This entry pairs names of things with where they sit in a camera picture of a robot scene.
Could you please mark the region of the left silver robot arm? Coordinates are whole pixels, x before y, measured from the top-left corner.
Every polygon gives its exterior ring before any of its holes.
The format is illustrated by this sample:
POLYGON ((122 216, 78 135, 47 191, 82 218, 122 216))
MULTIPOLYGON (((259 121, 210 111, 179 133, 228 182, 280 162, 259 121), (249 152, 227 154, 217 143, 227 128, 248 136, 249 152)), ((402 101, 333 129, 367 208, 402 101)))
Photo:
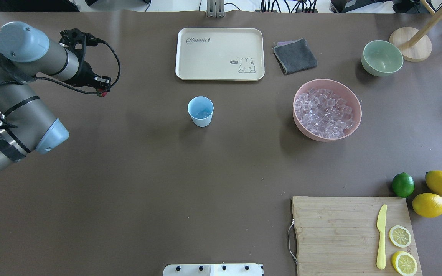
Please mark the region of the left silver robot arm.
POLYGON ((44 155, 69 138, 69 131, 30 87, 42 80, 103 97, 115 85, 93 72, 86 48, 106 42, 77 28, 60 33, 59 42, 22 21, 0 29, 0 171, 37 151, 44 155))

